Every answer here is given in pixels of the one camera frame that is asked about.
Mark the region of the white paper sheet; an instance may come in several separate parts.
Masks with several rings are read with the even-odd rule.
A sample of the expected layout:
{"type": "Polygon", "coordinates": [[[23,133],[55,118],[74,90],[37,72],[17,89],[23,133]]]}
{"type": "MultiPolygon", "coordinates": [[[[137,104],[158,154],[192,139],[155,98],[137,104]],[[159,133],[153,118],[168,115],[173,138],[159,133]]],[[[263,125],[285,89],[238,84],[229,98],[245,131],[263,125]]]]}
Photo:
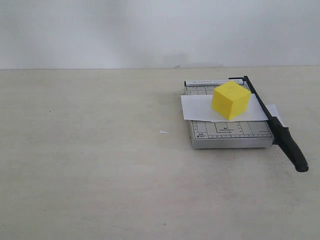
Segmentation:
{"type": "Polygon", "coordinates": [[[181,105],[184,120],[201,122],[250,122],[266,121],[264,113],[256,96],[251,94],[244,113],[228,120],[212,109],[212,95],[181,95],[181,105]]]}

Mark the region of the yellow foam cube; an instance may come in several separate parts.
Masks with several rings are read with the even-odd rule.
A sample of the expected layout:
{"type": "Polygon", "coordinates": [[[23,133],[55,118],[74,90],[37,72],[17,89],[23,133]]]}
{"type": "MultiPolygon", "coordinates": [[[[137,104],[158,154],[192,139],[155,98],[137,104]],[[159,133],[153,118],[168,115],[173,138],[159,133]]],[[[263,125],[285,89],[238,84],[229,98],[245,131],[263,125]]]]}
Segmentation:
{"type": "Polygon", "coordinates": [[[212,109],[228,121],[243,114],[248,107],[251,91],[231,80],[213,90],[212,109]]]}

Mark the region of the black cutter blade arm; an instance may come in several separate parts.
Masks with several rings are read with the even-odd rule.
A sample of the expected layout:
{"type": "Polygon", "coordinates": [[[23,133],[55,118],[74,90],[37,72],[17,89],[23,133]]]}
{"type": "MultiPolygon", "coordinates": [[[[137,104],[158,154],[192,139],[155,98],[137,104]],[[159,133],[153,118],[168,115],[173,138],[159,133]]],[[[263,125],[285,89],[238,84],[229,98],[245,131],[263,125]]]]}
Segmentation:
{"type": "Polygon", "coordinates": [[[258,95],[258,92],[255,90],[253,84],[251,83],[248,76],[243,77],[229,77],[228,80],[242,80],[246,82],[249,90],[257,98],[258,103],[260,104],[263,112],[267,116],[267,124],[273,134],[274,140],[273,145],[278,145],[284,154],[288,157],[291,163],[294,165],[295,170],[299,173],[305,173],[309,170],[308,162],[302,153],[301,149],[294,141],[291,136],[290,130],[288,127],[283,126],[280,120],[276,116],[272,116],[270,111],[267,109],[266,105],[263,103],[262,99],[258,95]]]}

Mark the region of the grey metal paper cutter base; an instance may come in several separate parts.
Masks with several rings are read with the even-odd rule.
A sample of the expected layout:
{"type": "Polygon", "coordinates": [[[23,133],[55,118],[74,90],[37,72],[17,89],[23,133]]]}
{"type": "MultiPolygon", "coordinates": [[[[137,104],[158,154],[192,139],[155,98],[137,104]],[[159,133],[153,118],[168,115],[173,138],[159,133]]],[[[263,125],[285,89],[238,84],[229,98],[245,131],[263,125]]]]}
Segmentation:
{"type": "MultiPolygon", "coordinates": [[[[241,77],[223,80],[187,80],[185,95],[212,95],[214,88],[235,81],[246,89],[248,84],[241,77]]],[[[194,149],[269,148],[274,136],[267,121],[199,121],[187,120],[191,144],[194,149]]]]}

